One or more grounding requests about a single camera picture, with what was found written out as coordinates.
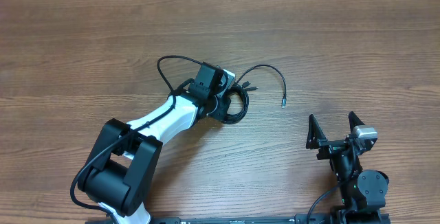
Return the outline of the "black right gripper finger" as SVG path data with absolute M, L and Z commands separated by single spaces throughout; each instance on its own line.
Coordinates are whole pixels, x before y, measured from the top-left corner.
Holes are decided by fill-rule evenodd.
M 353 131 L 353 129 L 356 126 L 364 125 L 363 121 L 361 121 L 361 119 L 353 111 L 349 112 L 348 119 L 349 119 L 350 131 Z
M 309 128 L 306 141 L 306 149 L 319 149 L 327 138 L 323 133 L 317 119 L 313 114 L 309 116 Z

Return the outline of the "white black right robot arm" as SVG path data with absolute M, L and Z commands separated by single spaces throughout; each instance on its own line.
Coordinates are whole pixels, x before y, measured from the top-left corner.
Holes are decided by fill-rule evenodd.
M 354 113 L 348 114 L 350 133 L 344 139 L 326 138 L 314 115 L 309 116 L 306 148 L 317 150 L 318 160 L 327 160 L 337 184 L 319 196 L 305 217 L 306 223 L 390 223 L 380 210 L 386 205 L 389 178 L 378 170 L 364 170 L 359 156 L 372 149 L 378 132 Z M 316 206 L 339 190 L 342 205 L 333 206 L 329 214 L 314 214 Z

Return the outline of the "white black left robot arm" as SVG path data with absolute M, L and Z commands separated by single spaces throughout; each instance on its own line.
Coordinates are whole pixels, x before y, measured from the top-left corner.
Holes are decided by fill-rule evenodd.
M 108 223 L 149 223 L 144 198 L 163 145 L 217 111 L 234 83 L 234 73 L 202 63 L 158 109 L 128 123 L 107 121 L 72 187 L 95 201 Z

